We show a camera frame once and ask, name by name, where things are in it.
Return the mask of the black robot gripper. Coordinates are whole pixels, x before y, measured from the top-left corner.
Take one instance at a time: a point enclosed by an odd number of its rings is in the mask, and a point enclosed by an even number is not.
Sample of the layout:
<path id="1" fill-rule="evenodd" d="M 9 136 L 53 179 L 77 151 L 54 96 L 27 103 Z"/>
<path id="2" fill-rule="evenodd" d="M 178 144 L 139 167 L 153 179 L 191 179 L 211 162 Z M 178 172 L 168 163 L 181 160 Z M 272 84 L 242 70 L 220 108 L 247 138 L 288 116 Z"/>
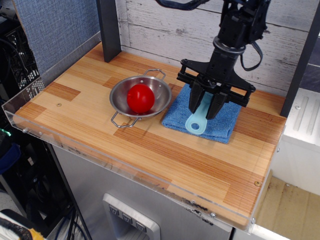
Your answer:
<path id="1" fill-rule="evenodd" d="M 216 117 L 225 102 L 246 107 L 255 87 L 238 76 L 234 66 L 245 46 L 230 47 L 218 37 L 213 40 L 214 50 L 209 62 L 181 60 L 177 79 L 190 87 L 188 108 L 195 113 L 206 92 L 213 94 L 206 114 L 207 120 Z"/>

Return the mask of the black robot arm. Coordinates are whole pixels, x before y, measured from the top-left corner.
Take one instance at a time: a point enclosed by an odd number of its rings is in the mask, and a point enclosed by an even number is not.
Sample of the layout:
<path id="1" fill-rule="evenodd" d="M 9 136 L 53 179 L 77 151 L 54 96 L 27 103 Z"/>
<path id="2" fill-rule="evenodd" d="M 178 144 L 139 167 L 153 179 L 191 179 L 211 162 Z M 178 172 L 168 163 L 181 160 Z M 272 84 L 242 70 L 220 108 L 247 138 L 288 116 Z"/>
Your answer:
<path id="1" fill-rule="evenodd" d="M 247 45 L 263 57 L 256 41 L 263 38 L 267 29 L 269 5 L 268 0 L 225 0 L 210 61 L 181 60 L 177 79 L 191 88 L 188 108 L 192 113 L 200 107 L 205 93 L 213 95 L 206 111 L 207 120 L 214 119 L 226 103 L 247 106 L 256 88 L 238 76 L 234 66 L 237 59 L 243 58 Z"/>

